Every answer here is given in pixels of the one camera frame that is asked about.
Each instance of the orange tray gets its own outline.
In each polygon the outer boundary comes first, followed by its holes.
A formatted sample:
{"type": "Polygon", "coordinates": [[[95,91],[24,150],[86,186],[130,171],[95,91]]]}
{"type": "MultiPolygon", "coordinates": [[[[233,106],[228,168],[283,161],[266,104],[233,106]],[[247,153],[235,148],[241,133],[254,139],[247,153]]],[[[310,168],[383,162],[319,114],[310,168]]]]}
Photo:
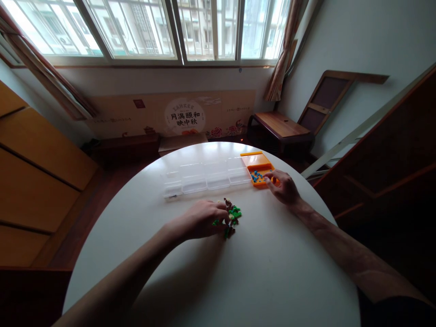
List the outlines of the orange tray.
{"type": "Polygon", "coordinates": [[[261,151],[241,154],[241,157],[250,172],[251,183],[253,186],[263,188],[266,185],[263,175],[275,169],[273,164],[261,151]]]}

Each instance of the round logo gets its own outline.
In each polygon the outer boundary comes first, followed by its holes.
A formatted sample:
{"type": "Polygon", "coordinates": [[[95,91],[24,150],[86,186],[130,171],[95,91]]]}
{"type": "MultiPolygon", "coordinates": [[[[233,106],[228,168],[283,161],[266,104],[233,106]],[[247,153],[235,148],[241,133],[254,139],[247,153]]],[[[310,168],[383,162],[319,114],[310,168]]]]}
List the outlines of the round logo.
{"type": "Polygon", "coordinates": [[[165,121],[175,134],[195,134],[204,128],[204,111],[197,102],[187,98],[178,98],[167,105],[165,121]]]}

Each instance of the window sill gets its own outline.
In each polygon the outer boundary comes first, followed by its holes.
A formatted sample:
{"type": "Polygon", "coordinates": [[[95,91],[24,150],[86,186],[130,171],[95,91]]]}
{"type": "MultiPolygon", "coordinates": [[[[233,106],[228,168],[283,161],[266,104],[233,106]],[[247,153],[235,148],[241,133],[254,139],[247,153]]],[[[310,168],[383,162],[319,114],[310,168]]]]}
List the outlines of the window sill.
{"type": "MultiPolygon", "coordinates": [[[[72,56],[60,57],[49,56],[46,58],[55,68],[269,68],[275,66],[277,60],[265,59],[242,59],[240,62],[235,60],[202,60],[188,61],[184,65],[179,60],[174,59],[113,59],[111,62],[106,61],[103,57],[72,56]]],[[[0,59],[13,69],[26,68],[23,64],[11,63],[6,57],[0,56],[0,59]]]]}

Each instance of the air conditioner unit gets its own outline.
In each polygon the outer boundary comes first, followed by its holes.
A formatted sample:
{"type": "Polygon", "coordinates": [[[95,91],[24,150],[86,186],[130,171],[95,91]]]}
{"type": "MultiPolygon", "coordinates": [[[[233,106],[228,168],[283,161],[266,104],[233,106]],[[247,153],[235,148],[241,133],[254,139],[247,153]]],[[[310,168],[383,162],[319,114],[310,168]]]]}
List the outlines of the air conditioner unit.
{"type": "Polygon", "coordinates": [[[59,42],[63,45],[73,45],[73,42],[67,36],[59,37],[59,42]]]}

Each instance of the white round table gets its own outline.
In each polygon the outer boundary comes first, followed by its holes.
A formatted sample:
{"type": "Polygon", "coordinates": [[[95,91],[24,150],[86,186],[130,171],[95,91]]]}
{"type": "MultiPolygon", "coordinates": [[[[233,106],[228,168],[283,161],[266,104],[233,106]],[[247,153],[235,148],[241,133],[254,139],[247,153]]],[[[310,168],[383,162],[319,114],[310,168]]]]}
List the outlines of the white round table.
{"type": "MultiPolygon", "coordinates": [[[[162,196],[160,174],[179,165],[260,151],[210,142],[156,160],[112,199],[94,225],[75,265],[66,312],[98,281],[198,199],[230,198],[241,208],[236,233],[191,240],[172,251],[138,297],[126,325],[360,326],[357,289],[312,234],[267,189],[251,183],[214,191],[162,196]]],[[[303,199],[334,222],[320,196],[288,164],[303,199]]]]}

